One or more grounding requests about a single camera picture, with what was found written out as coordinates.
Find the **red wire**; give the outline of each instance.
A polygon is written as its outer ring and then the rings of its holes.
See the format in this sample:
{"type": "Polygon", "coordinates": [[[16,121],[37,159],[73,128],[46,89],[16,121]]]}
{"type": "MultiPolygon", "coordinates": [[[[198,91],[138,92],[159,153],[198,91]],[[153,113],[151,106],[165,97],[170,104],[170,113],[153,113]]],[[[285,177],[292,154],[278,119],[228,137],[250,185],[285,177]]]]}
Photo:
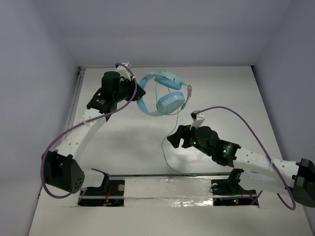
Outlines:
{"type": "Polygon", "coordinates": [[[252,198],[252,193],[248,190],[248,193],[250,194],[251,198],[252,198]]]}
{"type": "Polygon", "coordinates": [[[112,188],[113,188],[113,186],[110,186],[110,187],[109,187],[108,193],[106,194],[106,197],[105,197],[105,202],[104,202],[104,204],[108,202],[108,199],[107,199],[107,198],[108,198],[108,196],[110,195],[110,192],[112,191],[112,188]]]}

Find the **white connector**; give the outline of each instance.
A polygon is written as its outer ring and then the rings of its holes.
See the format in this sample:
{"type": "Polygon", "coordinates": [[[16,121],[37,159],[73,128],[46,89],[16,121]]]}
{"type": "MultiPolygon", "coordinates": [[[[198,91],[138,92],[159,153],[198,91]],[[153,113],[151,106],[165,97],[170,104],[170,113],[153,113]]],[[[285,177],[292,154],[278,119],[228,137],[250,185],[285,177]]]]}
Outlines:
{"type": "MultiPolygon", "coordinates": [[[[131,68],[131,64],[129,62],[124,62],[122,64],[128,67],[129,69],[131,68]]],[[[119,65],[115,71],[120,73],[120,75],[124,77],[126,80],[130,81],[132,80],[130,73],[123,66],[119,65]]]]}
{"type": "Polygon", "coordinates": [[[196,118],[193,118],[192,120],[193,120],[193,123],[191,124],[190,129],[192,127],[199,128],[202,125],[202,123],[205,121],[205,117],[203,116],[202,113],[199,113],[196,115],[196,118]]]}

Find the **cable clip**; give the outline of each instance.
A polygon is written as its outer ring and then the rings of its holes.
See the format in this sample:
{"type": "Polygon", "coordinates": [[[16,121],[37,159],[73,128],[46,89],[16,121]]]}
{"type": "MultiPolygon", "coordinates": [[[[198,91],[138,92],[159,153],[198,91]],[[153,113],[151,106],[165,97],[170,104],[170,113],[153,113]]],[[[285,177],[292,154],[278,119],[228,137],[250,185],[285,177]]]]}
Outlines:
{"type": "Polygon", "coordinates": [[[84,125],[90,126],[90,124],[85,120],[85,115],[83,115],[82,118],[83,118],[82,122],[84,123],[84,125]]]}
{"type": "Polygon", "coordinates": [[[202,113],[199,113],[196,115],[196,117],[192,117],[193,123],[190,126],[190,130],[194,127],[194,128],[199,128],[202,123],[205,121],[205,117],[203,116],[202,113]]]}
{"type": "Polygon", "coordinates": [[[274,159],[271,159],[271,161],[270,161],[270,165],[269,165],[269,170],[270,170],[270,168],[273,168],[273,164],[274,164],[274,159]]]}
{"type": "Polygon", "coordinates": [[[191,85],[188,85],[188,88],[187,88],[187,100],[191,97],[191,92],[192,92],[192,87],[191,87],[191,85]]]}

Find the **black bracket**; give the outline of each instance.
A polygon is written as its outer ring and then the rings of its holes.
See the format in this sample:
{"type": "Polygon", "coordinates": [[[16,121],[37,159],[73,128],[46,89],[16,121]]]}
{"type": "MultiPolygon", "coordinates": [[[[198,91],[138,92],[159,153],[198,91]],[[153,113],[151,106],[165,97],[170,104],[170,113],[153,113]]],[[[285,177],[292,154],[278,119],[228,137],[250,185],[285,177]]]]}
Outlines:
{"type": "Polygon", "coordinates": [[[45,182],[72,194],[78,192],[84,182],[84,172],[72,158],[56,150],[49,151],[44,165],[45,182]]]}
{"type": "Polygon", "coordinates": [[[100,187],[88,187],[86,192],[81,191],[82,199],[78,205],[82,207],[123,207],[125,180],[110,179],[105,172],[104,179],[100,187]]]}
{"type": "Polygon", "coordinates": [[[239,185],[241,169],[233,169],[228,179],[212,179],[211,190],[215,195],[234,196],[244,194],[245,190],[239,185]]]}
{"type": "Polygon", "coordinates": [[[315,207],[315,166],[308,159],[302,158],[300,163],[297,163],[299,170],[296,176],[292,194],[297,203],[306,207],[315,207]]]}
{"type": "Polygon", "coordinates": [[[106,114],[117,109],[117,102],[107,101],[102,99],[99,95],[94,95],[91,101],[87,104],[87,109],[90,108],[99,110],[101,114],[106,114]]]}

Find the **headphone cord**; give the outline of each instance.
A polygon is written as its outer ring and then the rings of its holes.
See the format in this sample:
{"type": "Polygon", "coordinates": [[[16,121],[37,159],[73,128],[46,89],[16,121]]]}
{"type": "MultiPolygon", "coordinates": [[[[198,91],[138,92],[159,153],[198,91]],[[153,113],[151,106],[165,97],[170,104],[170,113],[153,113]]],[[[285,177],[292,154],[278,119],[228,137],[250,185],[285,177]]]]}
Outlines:
{"type": "MultiPolygon", "coordinates": [[[[167,166],[168,166],[172,171],[174,171],[174,172],[176,172],[176,173],[178,173],[178,174],[181,174],[181,175],[190,176],[190,177],[196,177],[196,176],[198,176],[197,173],[194,173],[194,174],[186,174],[186,173],[182,173],[182,172],[180,172],[180,171],[177,171],[177,170],[175,170],[173,167],[171,167],[170,164],[169,164],[168,161],[167,161],[166,154],[165,154],[165,150],[164,150],[164,146],[163,146],[164,141],[166,140],[166,138],[167,138],[169,135],[171,135],[171,134],[175,131],[175,129],[176,129],[176,127],[177,127],[177,124],[178,124],[179,112],[181,112],[181,111],[185,108],[185,106],[186,106],[186,104],[187,104],[187,101],[188,101],[188,99],[189,99],[190,96],[191,96],[191,91],[190,91],[190,92],[188,91],[187,99],[186,99],[185,103],[182,105],[181,109],[178,109],[178,110],[177,110],[177,113],[174,113],[174,114],[164,114],[164,115],[167,115],[167,116],[177,115],[177,117],[176,117],[176,123],[175,123],[175,126],[174,126],[173,130],[172,130],[168,135],[166,135],[166,137],[162,140],[161,147],[162,147],[162,151],[163,151],[164,160],[165,160],[167,166]]],[[[157,100],[157,104],[158,104],[158,83],[156,83],[156,100],[157,100]]]]}

